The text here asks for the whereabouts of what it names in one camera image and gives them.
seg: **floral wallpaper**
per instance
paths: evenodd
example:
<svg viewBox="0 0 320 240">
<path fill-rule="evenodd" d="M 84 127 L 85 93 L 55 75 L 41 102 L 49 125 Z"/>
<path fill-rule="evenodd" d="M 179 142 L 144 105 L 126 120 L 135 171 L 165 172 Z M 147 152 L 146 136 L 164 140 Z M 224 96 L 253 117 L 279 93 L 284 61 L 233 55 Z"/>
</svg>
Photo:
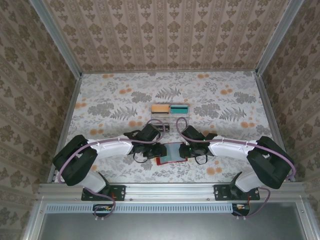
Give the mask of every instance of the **floral wallpaper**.
<svg viewBox="0 0 320 240">
<path fill-rule="evenodd" d="M 204 135 L 271 137 L 253 72 L 112 73 L 82 76 L 67 142 L 79 134 L 96 140 L 142 129 L 152 104 L 164 103 L 188 104 L 189 124 Z M 172 124 L 170 128 L 160 142 L 181 142 Z M 92 165 L 111 183 L 229 182 L 248 169 L 249 163 L 228 157 L 209 157 L 204 165 L 191 158 L 158 166 L 155 159 L 137 163 L 128 155 L 97 159 Z"/>
<path fill-rule="evenodd" d="M 0 239 L 23 235 L 75 80 L 27 0 L 0 1 Z"/>
<path fill-rule="evenodd" d="M 290 0 L 45 0 L 84 73 L 254 69 Z"/>
<path fill-rule="evenodd" d="M 287 152 L 320 220 L 320 1 L 305 0 L 262 76 Z"/>
</svg>

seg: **patterned wall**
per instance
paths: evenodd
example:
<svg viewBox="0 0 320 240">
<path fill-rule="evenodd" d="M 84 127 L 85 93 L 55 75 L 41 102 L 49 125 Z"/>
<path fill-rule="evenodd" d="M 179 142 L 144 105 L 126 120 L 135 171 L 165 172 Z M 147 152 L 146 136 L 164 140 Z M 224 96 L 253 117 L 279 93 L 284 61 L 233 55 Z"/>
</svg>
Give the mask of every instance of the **patterned wall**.
<svg viewBox="0 0 320 240">
<path fill-rule="evenodd" d="M 83 72 L 254 69 L 289 0 L 45 0 Z"/>
<path fill-rule="evenodd" d="M 0 239 L 19 239 L 46 182 L 74 77 L 30 3 L 0 1 Z"/>
<path fill-rule="evenodd" d="M 320 0 L 305 0 L 263 73 L 286 150 L 320 217 Z"/>
</svg>

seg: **floral tablecloth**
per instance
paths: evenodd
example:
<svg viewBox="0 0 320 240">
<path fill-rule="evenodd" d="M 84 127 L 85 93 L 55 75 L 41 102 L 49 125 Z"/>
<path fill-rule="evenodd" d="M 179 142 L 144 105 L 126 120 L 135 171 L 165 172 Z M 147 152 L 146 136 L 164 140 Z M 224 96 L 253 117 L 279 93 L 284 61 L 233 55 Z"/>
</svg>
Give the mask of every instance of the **floral tablecloth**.
<svg viewBox="0 0 320 240">
<path fill-rule="evenodd" d="M 164 103 L 188 104 L 189 124 L 204 135 L 271 137 L 252 72 L 115 73 L 82 76 L 67 142 L 79 134 L 96 140 L 142 129 L 151 105 Z M 162 143 L 182 140 L 169 133 Z M 158 166 L 154 159 L 136 163 L 129 155 L 96 160 L 91 169 L 111 183 L 206 183 L 229 182 L 248 168 L 248 163 L 229 157 L 209 157 L 204 165 L 189 159 Z"/>
</svg>

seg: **gray panel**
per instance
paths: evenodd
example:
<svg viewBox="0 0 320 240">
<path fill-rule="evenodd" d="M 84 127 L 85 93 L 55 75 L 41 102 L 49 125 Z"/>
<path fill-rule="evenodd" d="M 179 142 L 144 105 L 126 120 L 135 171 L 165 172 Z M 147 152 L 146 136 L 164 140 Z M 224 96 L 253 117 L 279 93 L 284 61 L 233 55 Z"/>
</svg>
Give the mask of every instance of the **gray panel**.
<svg viewBox="0 0 320 240">
<path fill-rule="evenodd" d="M 46 214 L 40 240 L 304 240 L 295 203 L 269 203 L 252 218 L 229 213 Z"/>
</svg>

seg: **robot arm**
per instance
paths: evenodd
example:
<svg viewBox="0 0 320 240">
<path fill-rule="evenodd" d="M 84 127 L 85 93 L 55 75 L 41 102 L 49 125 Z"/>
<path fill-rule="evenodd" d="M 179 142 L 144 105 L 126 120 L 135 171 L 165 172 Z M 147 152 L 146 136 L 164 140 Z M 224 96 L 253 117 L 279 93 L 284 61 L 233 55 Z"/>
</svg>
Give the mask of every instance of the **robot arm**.
<svg viewBox="0 0 320 240">
<path fill-rule="evenodd" d="M 251 143 L 266 147 L 285 156 L 293 163 L 293 160 L 287 153 L 267 136 L 262 136 L 259 140 L 240 141 L 244 144 L 239 144 L 224 141 L 233 140 L 239 142 L 238 140 L 224 138 L 213 133 L 205 137 L 190 125 L 181 133 L 185 137 L 193 140 L 221 140 L 218 142 L 204 143 L 187 140 L 189 145 L 182 144 L 179 149 L 180 156 L 183 158 L 194 157 L 196 159 L 198 156 L 225 156 L 250 163 L 252 169 L 247 172 L 239 172 L 230 184 L 230 188 L 233 189 L 234 192 L 238 192 L 238 194 L 249 192 L 251 189 L 263 185 L 273 189 L 279 189 L 291 170 L 290 165 L 280 157 L 257 147 L 246 145 L 246 143 Z"/>
<path fill-rule="evenodd" d="M 142 154 L 146 159 L 166 156 L 167 149 L 160 143 L 143 143 L 153 141 L 159 134 L 160 131 L 149 123 L 142 130 L 127 132 L 116 138 L 104 139 L 103 142 L 105 143 L 93 144 L 80 151 L 65 167 L 61 176 L 68 186 L 83 186 L 95 193 L 104 191 L 104 194 L 106 194 L 110 185 L 101 174 L 90 170 L 94 161 L 111 156 L 133 155 L 134 157 L 135 154 Z M 83 135 L 75 136 L 54 157 L 54 166 L 60 171 L 73 153 L 87 144 L 96 142 L 101 141 L 87 140 Z"/>
</svg>

